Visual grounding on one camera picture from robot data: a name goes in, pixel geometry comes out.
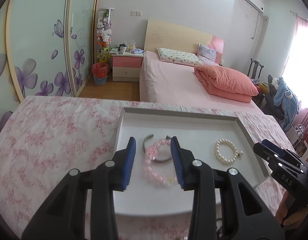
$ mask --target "red plastic bag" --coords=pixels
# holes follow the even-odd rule
[[[109,71],[109,66],[107,63],[104,62],[97,62],[92,66],[92,73],[94,76],[98,78],[103,78],[107,76]]]

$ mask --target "human hand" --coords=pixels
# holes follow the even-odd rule
[[[288,200],[289,193],[288,191],[284,193],[283,199],[279,204],[277,209],[275,218],[279,224],[282,224],[283,219],[286,217],[288,209],[286,206],[286,201]],[[308,206],[305,208],[300,209],[299,211],[295,212],[294,214],[290,215],[287,219],[284,220],[283,226],[291,226],[290,229],[296,229],[299,225],[303,222],[305,217],[308,214]]]

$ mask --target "curtain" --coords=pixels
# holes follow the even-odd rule
[[[282,77],[297,96],[300,112],[293,125],[302,123],[308,130],[308,20],[296,16],[295,34]]]

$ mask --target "wooden floor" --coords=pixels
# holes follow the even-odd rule
[[[113,81],[112,73],[109,73],[105,84],[96,85],[92,76],[81,91],[79,97],[140,101],[139,83]]]

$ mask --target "pink floral pattern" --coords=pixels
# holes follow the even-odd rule
[[[254,142],[269,139],[292,149],[274,118],[263,114],[94,98],[27,96],[0,133],[0,213],[18,236],[71,168],[87,171],[111,159],[123,107],[236,116]],[[256,191],[274,214],[284,189],[268,178]],[[190,215],[117,215],[116,219],[120,239],[175,239],[188,234]],[[86,218],[89,239],[89,212]]]

